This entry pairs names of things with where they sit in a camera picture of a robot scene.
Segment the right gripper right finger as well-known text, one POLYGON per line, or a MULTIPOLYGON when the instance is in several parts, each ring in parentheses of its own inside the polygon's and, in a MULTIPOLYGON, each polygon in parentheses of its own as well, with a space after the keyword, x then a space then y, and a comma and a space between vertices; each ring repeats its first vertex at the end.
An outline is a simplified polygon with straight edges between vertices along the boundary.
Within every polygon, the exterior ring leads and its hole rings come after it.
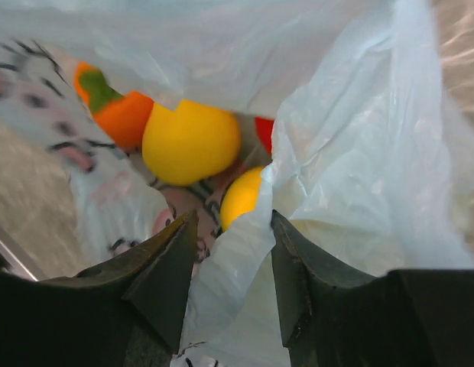
POLYGON ((273 213, 281 339, 293 366, 474 366, 474 270, 376 278, 273 213))

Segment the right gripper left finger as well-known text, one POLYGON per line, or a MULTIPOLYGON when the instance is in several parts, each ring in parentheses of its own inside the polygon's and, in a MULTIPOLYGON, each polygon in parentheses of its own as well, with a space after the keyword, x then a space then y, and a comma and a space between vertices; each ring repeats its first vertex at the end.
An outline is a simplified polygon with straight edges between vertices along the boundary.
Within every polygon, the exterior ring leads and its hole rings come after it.
POLYGON ((180 348, 198 219, 74 277, 0 271, 0 366, 167 366, 180 348))

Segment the yellow lemon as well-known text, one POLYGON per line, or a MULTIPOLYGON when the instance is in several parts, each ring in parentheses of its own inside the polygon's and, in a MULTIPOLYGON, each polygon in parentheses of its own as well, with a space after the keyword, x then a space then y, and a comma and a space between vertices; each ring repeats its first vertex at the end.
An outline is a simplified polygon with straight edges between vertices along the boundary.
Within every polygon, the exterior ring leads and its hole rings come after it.
POLYGON ((220 208, 223 232, 229 229, 235 219, 255 209, 263 169, 263 166, 253 167, 229 186, 220 208))

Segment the blue plastic bag with print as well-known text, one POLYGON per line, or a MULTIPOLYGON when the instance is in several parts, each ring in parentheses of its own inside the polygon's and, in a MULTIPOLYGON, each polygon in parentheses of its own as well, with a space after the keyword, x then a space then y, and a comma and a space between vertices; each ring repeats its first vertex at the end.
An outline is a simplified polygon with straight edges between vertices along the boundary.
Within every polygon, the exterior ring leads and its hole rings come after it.
POLYGON ((87 268, 198 219, 180 348, 167 366, 293 366, 273 213, 347 265, 474 270, 464 224, 474 130, 446 94, 428 1, 0 1, 0 121, 67 171, 87 268), (231 112, 241 149, 188 186, 121 149, 73 85, 77 64, 175 110, 231 112), (255 117, 274 120, 268 154, 255 117), (263 166, 223 232, 229 186, 263 166))

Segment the yellow pear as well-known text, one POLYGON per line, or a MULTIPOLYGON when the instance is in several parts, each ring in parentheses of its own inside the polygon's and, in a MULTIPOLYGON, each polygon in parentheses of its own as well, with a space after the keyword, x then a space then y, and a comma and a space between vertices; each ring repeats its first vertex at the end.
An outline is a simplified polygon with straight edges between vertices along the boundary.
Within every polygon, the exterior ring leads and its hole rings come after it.
POLYGON ((141 154, 155 177, 188 186, 229 168, 241 143, 240 125, 231 112, 184 99, 175 110, 154 104, 141 154))

